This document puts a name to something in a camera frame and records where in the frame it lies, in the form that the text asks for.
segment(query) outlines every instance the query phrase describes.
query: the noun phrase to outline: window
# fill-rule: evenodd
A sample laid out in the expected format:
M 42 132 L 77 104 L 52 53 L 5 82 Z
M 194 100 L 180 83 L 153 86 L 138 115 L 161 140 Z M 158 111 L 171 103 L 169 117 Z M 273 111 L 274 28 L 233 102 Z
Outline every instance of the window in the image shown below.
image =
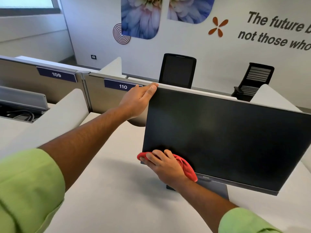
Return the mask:
M 0 0 L 0 16 L 59 14 L 57 0 Z

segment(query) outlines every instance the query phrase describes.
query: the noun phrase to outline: monitor stand base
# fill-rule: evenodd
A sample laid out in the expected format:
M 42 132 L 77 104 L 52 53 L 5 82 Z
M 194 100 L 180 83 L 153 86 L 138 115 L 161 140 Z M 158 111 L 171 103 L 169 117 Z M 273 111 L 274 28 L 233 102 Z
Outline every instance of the monitor stand base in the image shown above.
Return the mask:
M 228 189 L 227 189 L 226 184 L 222 184 L 222 183 L 215 182 L 215 181 L 200 180 L 200 179 L 197 181 L 197 184 L 220 195 L 224 199 L 229 200 Z M 169 190 L 175 191 L 173 188 L 171 188 L 168 185 L 166 186 L 166 188 Z

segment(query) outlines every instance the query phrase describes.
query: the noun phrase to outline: red cloth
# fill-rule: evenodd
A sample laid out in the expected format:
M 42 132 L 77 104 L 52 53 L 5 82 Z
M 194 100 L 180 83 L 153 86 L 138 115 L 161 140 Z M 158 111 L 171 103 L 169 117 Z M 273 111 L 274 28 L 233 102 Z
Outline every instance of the red cloth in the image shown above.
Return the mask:
M 146 160 L 149 160 L 147 157 L 146 157 L 146 154 L 148 152 L 144 152 L 144 153 L 140 153 L 138 156 L 137 156 L 137 159 L 140 161 L 140 158 L 143 157 L 144 159 Z M 173 156 L 175 157 L 175 159 L 177 160 L 177 162 L 179 163 L 179 165 L 182 167 L 186 177 L 188 177 L 190 180 L 194 181 L 194 182 L 197 182 L 197 176 L 193 170 L 193 168 L 190 166 L 190 164 L 184 160 L 182 157 L 176 155 L 176 154 L 173 154 Z

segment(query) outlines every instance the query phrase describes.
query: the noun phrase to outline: green sleeve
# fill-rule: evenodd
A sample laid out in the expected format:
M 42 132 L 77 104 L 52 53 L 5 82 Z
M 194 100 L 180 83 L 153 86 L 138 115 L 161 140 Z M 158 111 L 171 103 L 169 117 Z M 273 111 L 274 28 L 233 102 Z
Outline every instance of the green sleeve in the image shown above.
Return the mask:
M 282 233 L 253 212 L 234 208 L 221 219 L 218 233 Z
M 43 150 L 30 149 L 0 160 L 1 233 L 43 232 L 64 196 L 64 177 Z

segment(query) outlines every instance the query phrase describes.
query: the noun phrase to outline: hand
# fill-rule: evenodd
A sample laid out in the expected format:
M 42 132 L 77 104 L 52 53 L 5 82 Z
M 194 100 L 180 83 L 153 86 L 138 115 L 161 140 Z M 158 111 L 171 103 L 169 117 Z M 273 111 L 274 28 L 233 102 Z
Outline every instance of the hand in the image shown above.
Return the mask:
M 164 153 L 160 150 L 154 150 L 152 153 L 146 154 L 149 160 L 144 158 L 140 160 L 150 167 L 162 182 L 175 189 L 175 185 L 189 179 L 185 176 L 172 152 L 165 150 Z
M 151 83 L 145 87 L 136 85 L 124 95 L 119 107 L 126 110 L 128 119 L 139 116 L 146 109 L 158 86 L 157 83 Z

